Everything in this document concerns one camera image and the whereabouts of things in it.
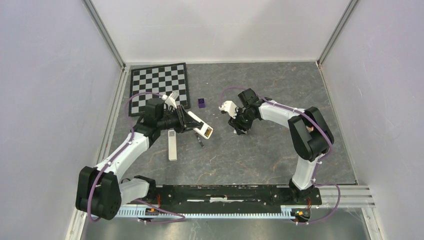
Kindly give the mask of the red white remote control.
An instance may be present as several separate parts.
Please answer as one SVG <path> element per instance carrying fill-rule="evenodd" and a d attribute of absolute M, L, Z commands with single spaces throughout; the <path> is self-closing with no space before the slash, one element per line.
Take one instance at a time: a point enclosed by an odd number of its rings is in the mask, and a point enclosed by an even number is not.
<path fill-rule="evenodd" d="M 203 121 L 201 118 L 199 118 L 196 114 L 194 114 L 192 111 L 187 112 L 190 117 L 192 117 L 195 121 L 200 123 L 200 126 L 195 127 L 193 130 L 198 133 L 200 136 L 202 136 L 204 139 L 209 139 L 211 135 L 213 134 L 214 129 L 207 124 L 205 121 Z"/>

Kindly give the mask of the long white remote control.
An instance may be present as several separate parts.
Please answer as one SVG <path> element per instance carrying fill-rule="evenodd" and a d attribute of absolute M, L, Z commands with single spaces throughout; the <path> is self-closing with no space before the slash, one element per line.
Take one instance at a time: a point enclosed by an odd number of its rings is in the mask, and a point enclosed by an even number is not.
<path fill-rule="evenodd" d="M 173 162 L 177 159 L 178 155 L 176 131 L 172 129 L 168 131 L 168 160 Z"/>

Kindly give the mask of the white battery cover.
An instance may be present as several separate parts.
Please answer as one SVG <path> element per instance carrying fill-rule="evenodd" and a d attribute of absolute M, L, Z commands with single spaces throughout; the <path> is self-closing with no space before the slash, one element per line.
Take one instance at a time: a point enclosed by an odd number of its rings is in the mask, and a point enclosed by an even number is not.
<path fill-rule="evenodd" d="M 234 133 L 237 134 L 237 135 L 246 135 L 247 134 L 246 131 L 239 130 L 239 129 L 235 129 L 234 130 Z"/>

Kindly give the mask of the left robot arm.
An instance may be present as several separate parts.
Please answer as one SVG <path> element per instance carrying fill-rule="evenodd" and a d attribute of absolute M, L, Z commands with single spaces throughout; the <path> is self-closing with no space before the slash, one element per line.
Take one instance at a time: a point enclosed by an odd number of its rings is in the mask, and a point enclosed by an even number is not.
<path fill-rule="evenodd" d="M 157 198 L 155 180 L 142 176 L 127 182 L 121 182 L 121 179 L 165 130 L 176 133 L 195 131 L 204 139 L 209 139 L 213 133 L 210 125 L 177 105 L 172 97 L 164 95 L 149 99 L 144 113 L 130 129 L 124 142 L 96 166 L 85 166 L 80 171 L 75 208 L 90 217 L 111 220 L 125 204 L 136 200 L 153 203 Z"/>

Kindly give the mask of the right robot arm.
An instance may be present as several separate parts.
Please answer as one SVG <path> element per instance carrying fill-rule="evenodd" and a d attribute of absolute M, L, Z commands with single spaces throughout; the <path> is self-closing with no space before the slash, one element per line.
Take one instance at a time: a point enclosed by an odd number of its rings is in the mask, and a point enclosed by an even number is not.
<path fill-rule="evenodd" d="M 242 105 L 223 101 L 219 110 L 230 116 L 228 124 L 237 135 L 251 129 L 254 120 L 271 121 L 289 129 L 298 155 L 294 175 L 289 180 L 289 199 L 302 204 L 309 198 L 321 159 L 333 150 L 334 137 L 317 107 L 295 108 L 280 104 L 269 97 L 257 95 L 251 88 L 238 94 Z"/>

